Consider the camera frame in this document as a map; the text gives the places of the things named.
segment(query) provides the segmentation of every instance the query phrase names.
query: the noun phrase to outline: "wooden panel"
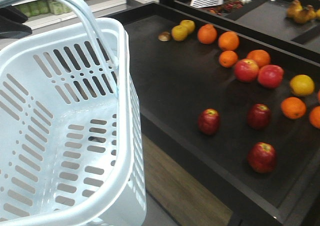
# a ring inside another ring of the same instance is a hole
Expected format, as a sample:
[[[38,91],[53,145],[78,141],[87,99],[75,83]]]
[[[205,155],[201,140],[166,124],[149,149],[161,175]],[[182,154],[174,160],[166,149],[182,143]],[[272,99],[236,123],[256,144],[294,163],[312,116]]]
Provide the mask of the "wooden panel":
[[[145,135],[142,141],[146,189],[179,224],[228,224],[232,215],[229,208]]]

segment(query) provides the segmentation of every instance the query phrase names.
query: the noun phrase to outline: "yellow pear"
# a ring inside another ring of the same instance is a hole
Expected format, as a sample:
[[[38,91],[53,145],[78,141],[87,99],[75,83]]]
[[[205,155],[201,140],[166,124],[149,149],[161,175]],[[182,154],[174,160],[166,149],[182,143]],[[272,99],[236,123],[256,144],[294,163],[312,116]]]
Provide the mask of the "yellow pear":
[[[293,20],[298,24],[305,24],[310,19],[308,13],[309,9],[303,8],[295,13]]]
[[[315,12],[315,18],[320,20],[320,8]]]
[[[298,12],[298,11],[300,11],[302,9],[303,9],[303,7],[302,7],[300,1],[299,0],[293,0],[290,3],[290,5],[289,5],[289,7],[288,7],[288,9],[286,11],[286,16],[288,18],[293,18],[295,16],[296,12]]]
[[[306,8],[308,9],[309,20],[314,20],[317,16],[314,7],[312,5],[307,5]]]

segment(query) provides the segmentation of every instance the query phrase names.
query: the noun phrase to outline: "black display tray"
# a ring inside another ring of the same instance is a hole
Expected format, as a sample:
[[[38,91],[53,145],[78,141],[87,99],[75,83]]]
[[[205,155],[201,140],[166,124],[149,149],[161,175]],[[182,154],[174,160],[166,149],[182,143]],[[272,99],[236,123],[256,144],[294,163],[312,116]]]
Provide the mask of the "black display tray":
[[[287,8],[293,0],[252,0],[241,9],[228,15],[219,16],[203,9],[190,6],[191,0],[174,0],[172,6],[178,10],[223,25],[221,21],[233,22],[232,30],[288,50],[304,58],[319,61],[320,21],[306,24],[295,23],[286,18]],[[319,0],[300,0],[303,6],[313,5],[320,8]]]
[[[265,49],[272,63],[285,70],[278,88],[265,89],[257,82],[237,81],[231,68],[219,65],[217,42],[201,44],[196,32],[183,42],[158,40],[159,33],[183,19],[194,20],[196,30],[207,21],[157,3],[110,17],[129,35],[142,132],[250,225],[301,225],[320,193],[320,130],[310,125],[307,114],[297,120],[283,116],[280,103],[292,96],[289,80],[294,75],[319,79],[320,64],[239,33],[240,58]],[[228,30],[215,27],[219,35]],[[305,102],[307,113],[319,105],[316,93]],[[271,125],[263,131],[246,124],[255,103],[272,110]],[[221,127],[209,137],[198,131],[196,122],[211,107],[220,112]],[[278,153],[278,166],[267,175],[255,173],[246,162],[259,141],[272,144]]]

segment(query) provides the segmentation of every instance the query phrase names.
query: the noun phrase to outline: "white plastic basket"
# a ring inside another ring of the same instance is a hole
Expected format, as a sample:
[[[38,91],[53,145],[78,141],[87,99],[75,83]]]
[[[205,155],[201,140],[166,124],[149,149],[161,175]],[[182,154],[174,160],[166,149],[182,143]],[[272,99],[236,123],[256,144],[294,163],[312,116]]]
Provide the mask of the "white plastic basket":
[[[0,0],[0,8],[21,0]],[[81,23],[0,51],[0,225],[140,226],[146,193],[128,35]]]

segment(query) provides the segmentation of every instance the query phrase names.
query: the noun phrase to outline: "apple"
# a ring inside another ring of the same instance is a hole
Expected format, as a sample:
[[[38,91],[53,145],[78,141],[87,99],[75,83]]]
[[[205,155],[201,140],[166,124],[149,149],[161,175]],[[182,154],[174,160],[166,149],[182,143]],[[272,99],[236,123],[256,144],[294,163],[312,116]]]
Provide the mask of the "apple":
[[[207,108],[198,117],[198,128],[205,135],[214,135],[220,126],[220,115],[217,110]]]
[[[254,104],[248,111],[246,116],[247,124],[255,129],[262,130],[268,126],[271,121],[271,110],[262,103]]]
[[[234,65],[234,75],[241,82],[253,82],[257,78],[258,73],[259,66],[252,59],[244,58],[236,62]]]
[[[277,153],[275,148],[266,142],[256,143],[246,157],[249,165],[260,174],[272,172],[277,166]]]
[[[278,65],[265,65],[259,70],[258,82],[267,89],[275,89],[281,84],[284,72]]]
[[[180,25],[185,26],[188,29],[188,35],[192,34],[196,29],[196,24],[194,21],[189,19],[184,19],[180,22]]]

